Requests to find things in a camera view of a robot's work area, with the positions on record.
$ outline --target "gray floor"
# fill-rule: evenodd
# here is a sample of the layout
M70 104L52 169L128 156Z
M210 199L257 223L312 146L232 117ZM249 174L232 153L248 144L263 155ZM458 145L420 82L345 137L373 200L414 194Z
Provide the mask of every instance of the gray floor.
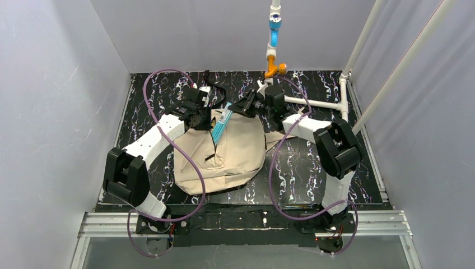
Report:
M146 249L145 238L135 240ZM148 249L158 253L164 243L149 242ZM209 245L175 248L155 259L137 253L128 238L91 238L84 268L409 268L398 236L358 236L336 257L315 251L292 245Z

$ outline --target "gray wall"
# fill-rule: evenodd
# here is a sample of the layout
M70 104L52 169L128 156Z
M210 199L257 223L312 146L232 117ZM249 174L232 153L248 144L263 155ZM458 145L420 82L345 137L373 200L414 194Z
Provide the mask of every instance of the gray wall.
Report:
M0 267L69 268L129 74L89 1L2 1L0 40Z
M366 108L439 1L389 1L354 71ZM459 0L367 123L424 268L473 268L475 2Z
M271 0L91 0L130 73L264 70ZM277 60L343 69L375 0L282 1Z

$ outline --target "black marble table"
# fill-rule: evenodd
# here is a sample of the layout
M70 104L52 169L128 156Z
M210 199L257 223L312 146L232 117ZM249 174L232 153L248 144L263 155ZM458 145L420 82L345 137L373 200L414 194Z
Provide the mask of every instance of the black marble table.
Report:
M338 76L340 71L291 71L286 77L301 86L309 99L339 102ZM123 123L119 133L117 147L126 145L140 138L154 125L143 100L142 87L148 74L132 76L130 98L125 109ZM190 73L190 77L198 86L204 85L203 73ZM236 102L249 90L258 87L257 80L263 77L263 72L211 72L210 80L226 89L228 101ZM301 94L287 82L281 82L285 94L301 98ZM155 113L160 117L170 102L180 99L183 92L189 88L186 78L179 73L167 73L155 76L147 86L149 100ZM213 103L221 100L221 96L214 95ZM349 122L356 122L356 113L350 103L348 114ZM291 111L296 112L303 105L289 104ZM314 108L313 119L332 120L339 118L336 110ZM261 118L266 132L273 131L265 118ZM359 143L365 149L361 135ZM275 149L268 151L262 170L248 183L240 187L206 195L210 203L231 203L236 205L269 205L271 200L268 190L268 172L272 155ZM315 146L303 139L292 138L286 141L285 147L278 154L276 171L272 179L273 191L283 205L303 205L321 203L325 188L325 172L320 165L319 156L315 153ZM169 146L152 164L149 170L152 193L162 202L170 204L196 204L201 195L187 195L174 184L173 149ZM358 166L353 178L349 198L355 203L375 204L382 203L375 175L371 168L369 157L365 157ZM123 204L122 201L105 194L99 202L102 205Z

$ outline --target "white backdrop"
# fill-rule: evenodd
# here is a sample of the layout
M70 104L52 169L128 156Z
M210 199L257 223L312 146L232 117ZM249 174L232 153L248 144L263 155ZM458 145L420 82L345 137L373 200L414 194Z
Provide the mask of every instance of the white backdrop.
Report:
M1 1L0 40L0 267L69 268L129 74L89 1Z
M439 3L386 4L353 72L361 109ZM407 215L423 268L475 262L474 12L475 2L455 1L366 124L389 199Z
M91 0L130 73L264 70L271 0ZM278 62L343 69L374 0L282 0Z

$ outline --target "white panel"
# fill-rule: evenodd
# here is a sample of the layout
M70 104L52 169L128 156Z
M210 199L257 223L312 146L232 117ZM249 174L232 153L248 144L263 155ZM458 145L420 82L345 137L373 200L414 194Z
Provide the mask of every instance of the white panel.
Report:
M89 1L0 3L0 261L69 268L130 84Z
M378 26L384 33L373 54L358 59L361 73L354 72L364 106L439 2L401 1ZM474 12L475 2L455 1L366 125L389 199L407 215L423 268L472 268L475 261Z
M272 1L91 0L130 73L264 70ZM281 2L277 61L343 69L374 0Z

